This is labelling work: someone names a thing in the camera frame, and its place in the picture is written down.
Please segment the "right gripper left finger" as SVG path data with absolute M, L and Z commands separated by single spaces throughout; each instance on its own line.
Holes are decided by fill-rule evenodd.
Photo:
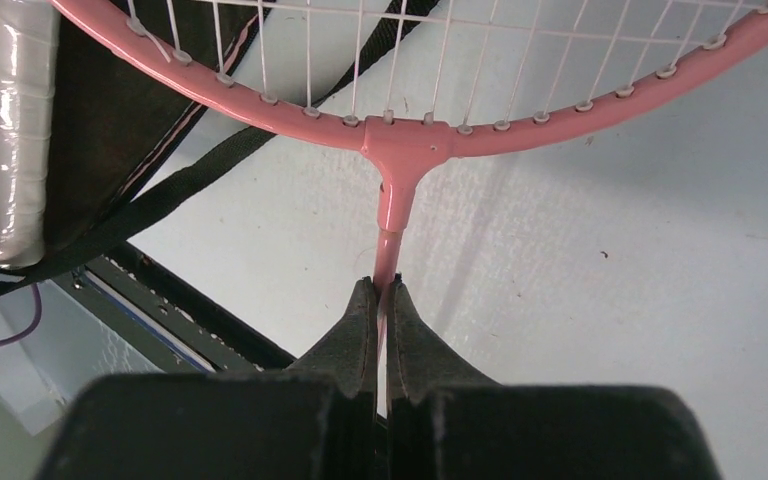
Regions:
M 355 284 L 337 323 L 282 370 L 116 374 L 73 403 L 41 479 L 369 479 L 377 300 Z

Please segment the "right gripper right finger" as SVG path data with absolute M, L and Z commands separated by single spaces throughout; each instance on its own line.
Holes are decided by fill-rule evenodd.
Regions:
M 393 479 L 717 479 L 696 417 L 651 385 L 503 385 L 456 353 L 395 281 L 387 308 Z

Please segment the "pink racket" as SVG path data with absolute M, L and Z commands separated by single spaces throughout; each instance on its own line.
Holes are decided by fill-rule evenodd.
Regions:
M 661 107 L 768 46 L 768 2 L 675 65 L 576 106 L 529 118 L 452 127 L 442 121 L 353 121 L 279 101 L 187 61 L 107 1 L 59 1 L 57 10 L 114 55 L 146 75 L 228 117 L 308 143 L 356 151 L 379 171 L 374 282 L 396 273 L 403 233 L 420 180 L 451 158 L 531 150 L 609 128 Z
M 59 25 L 47 1 L 0 1 L 0 268 L 45 254 Z

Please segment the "pink sport racket bag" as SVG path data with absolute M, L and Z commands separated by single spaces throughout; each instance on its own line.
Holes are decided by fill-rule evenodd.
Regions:
M 278 135 L 197 103 L 114 55 L 59 13 L 44 213 L 45 254 L 0 268 L 0 297 L 74 269 L 165 218 Z M 274 1 L 107 1 L 187 61 L 269 95 L 269 55 L 290 50 L 266 36 Z M 394 116 L 387 120 L 442 121 Z

